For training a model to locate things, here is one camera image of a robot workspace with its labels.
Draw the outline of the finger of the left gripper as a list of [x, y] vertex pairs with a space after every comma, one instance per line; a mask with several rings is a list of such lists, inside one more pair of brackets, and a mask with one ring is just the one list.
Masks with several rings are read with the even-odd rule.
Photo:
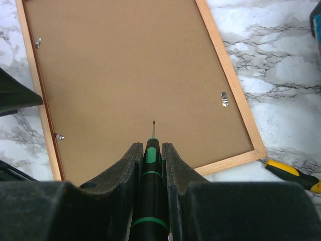
[[0, 160], [1, 181], [35, 181], [34, 178]]
[[1, 117], [19, 109], [43, 105], [42, 98], [1, 69]]

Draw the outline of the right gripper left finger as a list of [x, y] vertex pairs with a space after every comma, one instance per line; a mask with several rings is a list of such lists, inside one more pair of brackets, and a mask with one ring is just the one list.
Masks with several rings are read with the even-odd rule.
[[1, 183], [1, 240], [127, 240], [143, 144], [95, 178]]

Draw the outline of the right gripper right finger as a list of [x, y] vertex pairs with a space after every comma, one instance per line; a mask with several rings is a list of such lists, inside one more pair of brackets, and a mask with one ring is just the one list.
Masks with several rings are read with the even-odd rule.
[[162, 144], [170, 240], [320, 240], [320, 218], [289, 182], [210, 182]]

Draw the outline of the green black precision screwdriver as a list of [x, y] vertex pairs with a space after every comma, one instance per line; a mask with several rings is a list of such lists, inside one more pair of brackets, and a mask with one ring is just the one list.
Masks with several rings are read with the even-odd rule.
[[169, 234], [167, 188], [163, 178], [161, 148], [155, 135], [147, 141], [138, 194], [134, 203], [130, 240], [167, 240]]

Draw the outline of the red wooden photo frame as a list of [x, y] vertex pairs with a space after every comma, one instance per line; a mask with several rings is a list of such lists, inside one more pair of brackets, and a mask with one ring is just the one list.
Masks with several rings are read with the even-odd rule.
[[152, 128], [208, 175], [266, 149], [205, 1], [17, 1], [55, 180], [76, 185]]

